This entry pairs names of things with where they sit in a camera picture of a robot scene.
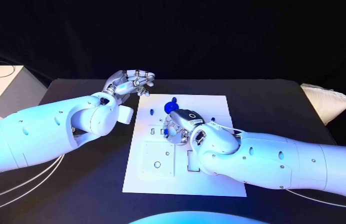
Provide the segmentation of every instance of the white pillow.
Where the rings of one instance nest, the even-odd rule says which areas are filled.
[[[346,95],[306,83],[302,84],[302,88],[319,117],[325,125],[328,125],[346,109]]]

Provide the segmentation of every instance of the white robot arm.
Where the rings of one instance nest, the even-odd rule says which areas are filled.
[[[134,110],[123,106],[130,93],[149,96],[156,75],[120,70],[101,92],[28,108],[0,120],[0,172],[48,162],[106,136],[117,121],[129,124]]]
[[[191,143],[201,170],[270,189],[315,189],[346,196],[346,147],[286,137],[232,134],[189,110],[175,110],[165,122],[165,138]]]

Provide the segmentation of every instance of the white sheet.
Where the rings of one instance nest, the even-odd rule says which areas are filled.
[[[167,116],[165,104],[173,97],[178,99],[179,108],[196,111],[206,122],[215,117],[221,125],[234,127],[225,96],[152,94],[150,97],[140,97],[123,192],[247,197],[244,183],[228,176],[209,176],[202,171],[188,171],[191,144],[170,146],[160,136],[160,127]],[[157,145],[159,150],[149,148]],[[162,164],[159,169],[155,168],[156,155]]]

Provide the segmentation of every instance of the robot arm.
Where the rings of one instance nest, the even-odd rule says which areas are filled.
[[[186,111],[169,114],[166,138]],[[345,146],[306,143],[266,133],[234,135],[214,121],[185,123],[180,129],[188,132],[199,168],[206,174],[227,175],[270,189],[315,189],[346,196]]]
[[[118,71],[101,92],[28,108],[0,120],[0,172],[48,162],[106,136],[117,121],[129,124],[134,110],[123,106],[130,93],[153,86],[156,75]]]

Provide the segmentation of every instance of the black table surface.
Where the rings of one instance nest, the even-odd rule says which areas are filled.
[[[106,80],[58,79],[41,104],[91,95],[103,89],[104,83]],[[335,145],[306,94],[293,81],[156,80],[150,93],[225,95],[235,128]],[[123,193],[139,99],[133,94],[124,103],[134,109],[130,125],[117,123],[107,136],[65,155],[46,182],[22,199],[0,208],[2,223],[123,224],[178,211],[228,213],[268,223],[345,222],[345,208],[312,201],[286,190],[248,184],[248,197]],[[33,177],[51,163],[0,173],[0,192]],[[35,180],[3,195],[2,203],[38,183]],[[345,202],[338,195],[322,191],[304,190],[304,193]]]

